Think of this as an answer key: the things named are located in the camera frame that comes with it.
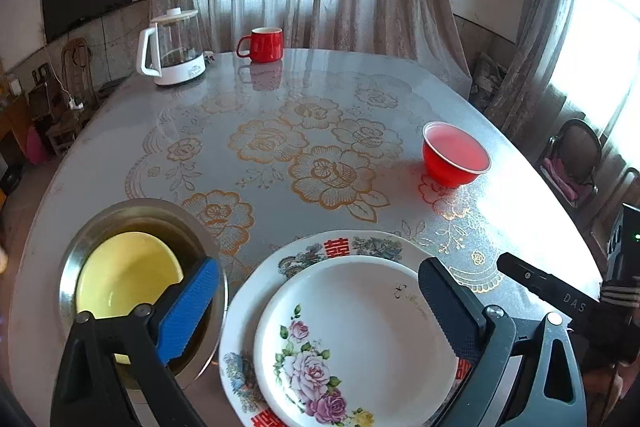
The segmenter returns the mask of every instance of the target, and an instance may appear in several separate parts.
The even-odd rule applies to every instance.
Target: red chinese character
[[[271,410],[262,411],[251,418],[255,427],[287,427],[287,425]]]
[[[456,380],[462,380],[471,370],[471,362],[465,359],[458,359],[458,370],[456,371]]]
[[[339,257],[349,254],[349,239],[331,239],[324,244],[324,251],[327,257]]]

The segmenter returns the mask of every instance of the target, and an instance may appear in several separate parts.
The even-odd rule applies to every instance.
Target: metal screw
[[[84,324],[91,317],[92,317],[91,312],[88,312],[88,311],[80,312],[78,315],[76,315],[76,322],[78,324]]]
[[[556,312],[550,312],[546,314],[546,320],[548,320],[554,326],[559,326],[560,324],[562,324],[562,317]]]
[[[504,316],[504,310],[496,304],[491,304],[490,306],[487,306],[486,312],[488,315],[491,315],[497,318]]]
[[[138,304],[133,309],[133,314],[136,317],[146,317],[149,313],[151,313],[151,304]]]

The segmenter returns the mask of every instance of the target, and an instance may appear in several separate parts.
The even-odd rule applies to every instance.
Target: metal bowl
[[[60,325],[66,341],[76,317],[76,285],[89,255],[98,245],[123,232],[146,232],[161,239],[175,254],[183,272],[204,256],[218,259],[220,248],[201,223],[180,206],[162,200],[140,198],[114,204],[92,217],[66,248],[58,300]],[[211,361],[220,341],[226,314],[226,275],[220,269],[218,291],[196,327],[181,357],[169,362],[169,369],[182,389],[198,378]],[[145,403],[129,365],[116,364],[124,386],[134,403]]]

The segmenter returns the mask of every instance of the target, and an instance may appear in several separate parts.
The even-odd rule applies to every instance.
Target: white kettle base
[[[204,54],[200,54],[193,60],[162,68],[162,76],[155,76],[154,81],[158,86],[173,86],[195,78],[204,73],[204,69]]]

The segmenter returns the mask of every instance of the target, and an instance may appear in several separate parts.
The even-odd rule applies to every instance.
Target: purple rose design
[[[293,321],[289,325],[289,334],[297,341],[302,341],[309,334],[309,328],[306,327],[303,321]]]
[[[337,389],[325,394],[320,400],[305,404],[305,413],[323,424],[341,422],[347,418],[346,409],[347,402]]]
[[[295,357],[285,357],[282,368],[287,383],[303,403],[319,400],[326,393],[330,375],[322,357],[311,351],[300,351]]]

